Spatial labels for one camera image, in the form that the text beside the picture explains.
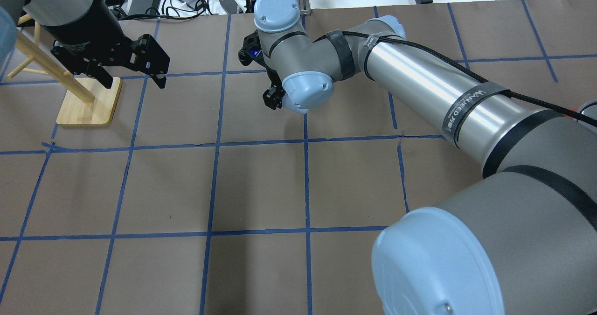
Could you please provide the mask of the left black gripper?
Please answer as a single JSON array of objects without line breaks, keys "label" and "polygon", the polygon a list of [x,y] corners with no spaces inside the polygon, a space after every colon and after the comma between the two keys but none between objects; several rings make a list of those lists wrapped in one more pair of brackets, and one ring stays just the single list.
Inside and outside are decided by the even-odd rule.
[{"label": "left black gripper", "polygon": [[158,88],[166,87],[170,56],[149,34],[137,40],[122,34],[63,37],[54,41],[50,52],[70,73],[93,77],[104,88],[113,84],[113,77],[106,71],[110,66],[144,73],[152,76]]}]

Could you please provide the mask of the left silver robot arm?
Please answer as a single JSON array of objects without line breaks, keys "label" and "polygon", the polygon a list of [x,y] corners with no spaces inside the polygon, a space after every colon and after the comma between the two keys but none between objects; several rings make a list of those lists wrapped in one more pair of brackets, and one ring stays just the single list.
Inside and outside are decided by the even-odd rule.
[{"label": "left silver robot arm", "polygon": [[150,34],[128,38],[103,0],[1,0],[1,59],[17,36],[26,12],[54,38],[51,54],[73,75],[84,74],[110,88],[109,66],[141,72],[166,87],[170,57]]}]

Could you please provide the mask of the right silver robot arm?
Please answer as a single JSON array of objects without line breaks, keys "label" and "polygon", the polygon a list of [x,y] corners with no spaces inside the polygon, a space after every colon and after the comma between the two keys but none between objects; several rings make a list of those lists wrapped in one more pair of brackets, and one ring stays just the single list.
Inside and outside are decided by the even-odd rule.
[{"label": "right silver robot arm", "polygon": [[512,91],[407,40],[391,15],[311,40],[298,0],[256,0],[241,64],[264,104],[300,114],[358,73],[479,162],[480,182],[380,232],[386,315],[596,313],[596,103],[574,111]]}]

